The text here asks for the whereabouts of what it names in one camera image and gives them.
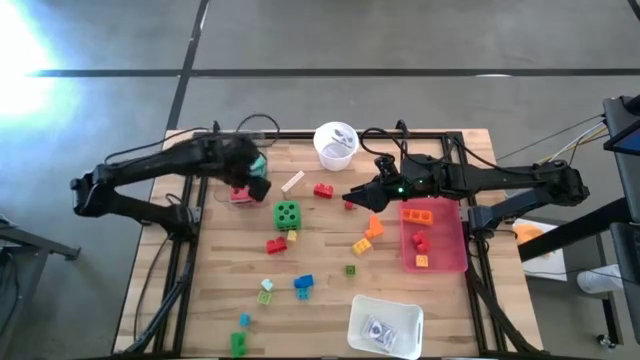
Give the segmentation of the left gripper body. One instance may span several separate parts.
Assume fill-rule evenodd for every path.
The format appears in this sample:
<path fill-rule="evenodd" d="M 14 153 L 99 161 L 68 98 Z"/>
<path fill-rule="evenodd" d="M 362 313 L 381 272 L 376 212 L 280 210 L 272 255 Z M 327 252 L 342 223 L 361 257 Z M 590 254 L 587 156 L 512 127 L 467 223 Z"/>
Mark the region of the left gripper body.
<path fill-rule="evenodd" d="M 247 185 L 250 178 L 253 156 L 243 154 L 239 137 L 235 136 L 222 142 L 217 149 L 218 157 L 213 177 L 228 185 Z"/>

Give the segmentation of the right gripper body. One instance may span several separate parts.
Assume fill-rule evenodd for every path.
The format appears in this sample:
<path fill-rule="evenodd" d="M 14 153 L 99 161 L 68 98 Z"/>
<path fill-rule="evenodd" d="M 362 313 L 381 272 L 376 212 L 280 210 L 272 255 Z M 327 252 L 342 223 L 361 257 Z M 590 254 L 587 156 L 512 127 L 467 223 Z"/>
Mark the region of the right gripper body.
<path fill-rule="evenodd" d="M 413 198 L 439 197 L 442 195 L 441 161 L 411 160 L 401 161 L 397 168 L 392 162 L 382 166 L 382 185 L 389 200 L 409 200 Z"/>

